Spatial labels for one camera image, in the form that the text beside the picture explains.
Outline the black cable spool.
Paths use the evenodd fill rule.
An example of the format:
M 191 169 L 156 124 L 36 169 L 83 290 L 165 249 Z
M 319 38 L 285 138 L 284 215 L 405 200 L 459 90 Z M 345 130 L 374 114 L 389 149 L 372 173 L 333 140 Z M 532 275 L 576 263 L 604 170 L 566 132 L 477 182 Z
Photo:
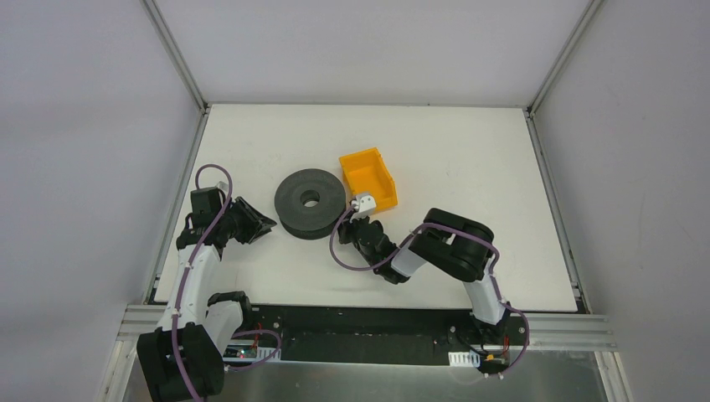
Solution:
M 274 205 L 287 233 L 300 240 L 319 240 L 331 234 L 346 210 L 346 192 L 332 173 L 302 169 L 280 183 Z

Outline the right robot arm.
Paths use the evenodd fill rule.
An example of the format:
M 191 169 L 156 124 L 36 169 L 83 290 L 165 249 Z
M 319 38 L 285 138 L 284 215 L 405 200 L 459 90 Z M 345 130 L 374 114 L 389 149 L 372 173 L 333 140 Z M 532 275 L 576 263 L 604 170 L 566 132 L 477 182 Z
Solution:
M 432 208 L 423 223 L 400 244 L 383 225 L 346 209 L 329 237 L 332 258 L 350 271 L 372 271 L 387 282 L 408 281 L 424 265 L 460 281 L 471 301 L 476 335 L 496 343 L 508 333 L 510 305 L 503 301 L 493 271 L 500 251 L 490 228 L 477 221 Z

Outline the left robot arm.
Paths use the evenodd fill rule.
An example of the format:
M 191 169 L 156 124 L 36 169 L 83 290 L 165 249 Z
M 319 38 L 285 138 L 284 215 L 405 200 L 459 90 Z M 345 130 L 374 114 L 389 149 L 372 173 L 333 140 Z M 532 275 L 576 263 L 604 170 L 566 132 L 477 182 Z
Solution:
M 250 245 L 276 225 L 218 187 L 193 190 L 190 204 L 176 240 L 180 274 L 155 329 L 136 346 L 154 401 L 203 400 L 222 391 L 224 352 L 232 336 L 254 331 L 255 316 L 243 291 L 214 293 L 211 283 L 231 240 Z

